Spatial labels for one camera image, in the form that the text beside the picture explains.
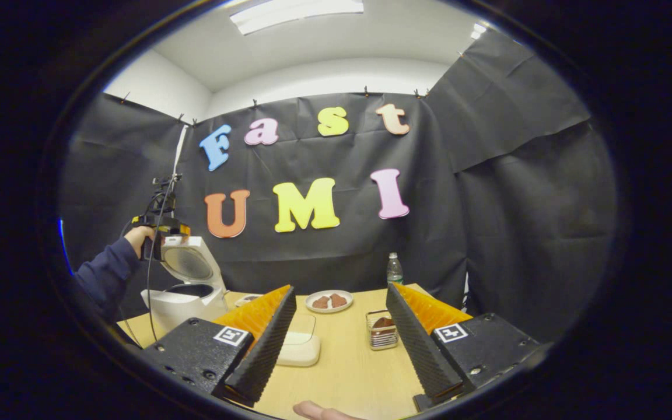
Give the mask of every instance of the table surface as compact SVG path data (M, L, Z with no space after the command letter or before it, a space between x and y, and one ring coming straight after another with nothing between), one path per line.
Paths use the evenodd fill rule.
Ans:
M417 284L411 289L426 293ZM374 351L368 344L365 314L385 309L387 289L352 293L352 306L339 313L314 313L305 306L306 295L297 295L298 314L315 317L314 334L320 338L320 359L309 367L277 365L261 396L253 407L273 417L302 419L292 406L311 400L321 407L333 407L355 417L368 419L403 418L415 414L412 397L422 394L421 384L403 342L394 348ZM228 292L227 307L246 293ZM126 322L119 326L126 331ZM128 319L128 325L147 347L155 340L149 326L149 314ZM157 338L165 331L155 323Z

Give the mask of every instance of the white lid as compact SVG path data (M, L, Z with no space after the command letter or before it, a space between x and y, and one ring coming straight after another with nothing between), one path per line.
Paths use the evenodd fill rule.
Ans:
M222 273L201 236L166 236L162 266L185 284L208 284L225 290Z

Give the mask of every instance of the plastic bottle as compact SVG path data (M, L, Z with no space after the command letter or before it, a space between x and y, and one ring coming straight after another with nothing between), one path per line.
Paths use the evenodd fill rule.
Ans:
M398 261L397 253L390 253L387 260L387 282L390 284L403 284L403 269Z

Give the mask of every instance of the black backdrop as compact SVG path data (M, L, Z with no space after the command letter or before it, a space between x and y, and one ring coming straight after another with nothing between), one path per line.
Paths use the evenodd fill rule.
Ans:
M385 129L375 110L386 103L405 110L409 133ZM172 169L181 126L127 104L102 97L75 135L64 173L70 193L62 199L72 265L113 241L127 216L146 205L149 180ZM349 130L321 136L317 113L334 106L346 109ZM248 146L248 126L264 117L278 120L278 141ZM229 160L210 172L198 144L223 124L232 127ZM183 179L176 217L204 237L229 289L377 289L385 282L387 255L397 251L405 282L460 306L468 269L470 313L494 311L539 340L554 340L597 289L613 240L613 171L594 127L555 72L489 30L421 99L387 93L293 98L189 128L178 162ZM143 159L126 166L142 150ZM370 173L391 167L401 171L398 184L410 213L382 220ZM272 187L291 181L304 196L323 177L336 182L341 224L275 232ZM223 221L232 223L229 194L238 189L250 191L245 231L214 237L204 197L226 194ZM89 235L78 230L88 226ZM155 289L178 282L159 266L152 273ZM139 298L145 277L139 271L131 279L123 303L128 317L146 311Z

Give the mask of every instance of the person's arm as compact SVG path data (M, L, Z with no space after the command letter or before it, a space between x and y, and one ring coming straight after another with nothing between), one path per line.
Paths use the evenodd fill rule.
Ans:
M115 321L118 305L126 292L128 277L139 266L144 239L151 239L153 235L154 230L147 226L133 228L114 244L105 247L95 260L84 263L74 273L75 279L106 322Z

